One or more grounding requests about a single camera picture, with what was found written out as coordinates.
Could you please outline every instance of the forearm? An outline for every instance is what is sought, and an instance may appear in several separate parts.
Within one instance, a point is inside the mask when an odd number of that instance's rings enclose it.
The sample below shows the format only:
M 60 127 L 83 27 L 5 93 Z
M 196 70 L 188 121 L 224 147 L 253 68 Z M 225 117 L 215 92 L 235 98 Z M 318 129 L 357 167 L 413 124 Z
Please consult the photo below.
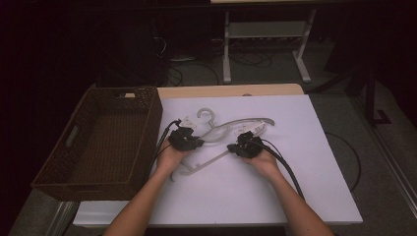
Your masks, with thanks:
M 166 171 L 156 171 L 111 222 L 104 235 L 144 235 L 168 175 Z
M 320 217 L 301 199 L 280 172 L 268 177 L 295 236 L 333 235 Z

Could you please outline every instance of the person's left hand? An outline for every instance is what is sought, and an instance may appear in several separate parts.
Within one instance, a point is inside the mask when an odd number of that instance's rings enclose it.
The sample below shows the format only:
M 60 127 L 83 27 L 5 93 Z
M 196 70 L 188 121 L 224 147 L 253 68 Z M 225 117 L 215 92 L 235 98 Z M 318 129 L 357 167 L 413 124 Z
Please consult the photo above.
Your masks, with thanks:
M 190 152 L 177 150 L 172 147 L 168 140 L 165 140 L 158 153 L 159 156 L 157 158 L 156 170 L 170 174 Z

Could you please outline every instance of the person's left arm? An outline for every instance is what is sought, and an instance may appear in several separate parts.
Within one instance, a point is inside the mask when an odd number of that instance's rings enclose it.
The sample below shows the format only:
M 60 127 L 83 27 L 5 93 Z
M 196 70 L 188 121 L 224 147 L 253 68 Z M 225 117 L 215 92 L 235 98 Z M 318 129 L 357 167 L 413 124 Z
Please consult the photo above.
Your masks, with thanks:
M 144 235 L 163 184 L 187 154 L 186 151 L 174 149 L 169 145 L 169 141 L 165 141 L 161 147 L 156 170 L 141 190 L 114 218 L 104 236 Z

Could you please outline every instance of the hanger hook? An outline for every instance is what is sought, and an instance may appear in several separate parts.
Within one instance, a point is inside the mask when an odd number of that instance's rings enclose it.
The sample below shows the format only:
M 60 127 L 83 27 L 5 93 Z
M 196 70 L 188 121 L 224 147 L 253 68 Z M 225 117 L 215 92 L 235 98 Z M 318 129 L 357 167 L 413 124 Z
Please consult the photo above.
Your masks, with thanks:
M 197 117 L 198 117 L 198 118 L 202 117 L 202 113 L 203 113 L 204 111 L 208 112 L 208 113 L 211 115 L 211 118 L 209 119 L 208 124 L 209 124 L 212 128 L 214 128 L 214 118 L 215 118 L 215 115 L 214 115 L 214 112 L 213 112 L 211 109 L 208 109 L 208 108 L 202 108 L 202 109 L 200 109 L 200 110 L 197 112 Z

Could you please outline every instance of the white metal stand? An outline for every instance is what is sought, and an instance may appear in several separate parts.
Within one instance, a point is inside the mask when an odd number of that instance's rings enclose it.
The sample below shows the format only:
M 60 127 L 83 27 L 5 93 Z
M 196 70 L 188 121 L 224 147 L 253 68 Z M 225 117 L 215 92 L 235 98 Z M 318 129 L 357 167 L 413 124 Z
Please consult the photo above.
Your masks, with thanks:
M 301 37 L 301 45 L 293 51 L 295 63 L 304 83 L 309 83 L 311 78 L 304 65 L 302 56 L 306 47 L 316 9 L 310 11 L 308 21 L 299 22 L 256 22 L 256 23 L 230 23 L 229 13 L 226 12 L 224 22 L 224 56 L 223 56 L 223 81 L 230 84 L 229 38 L 244 37 Z

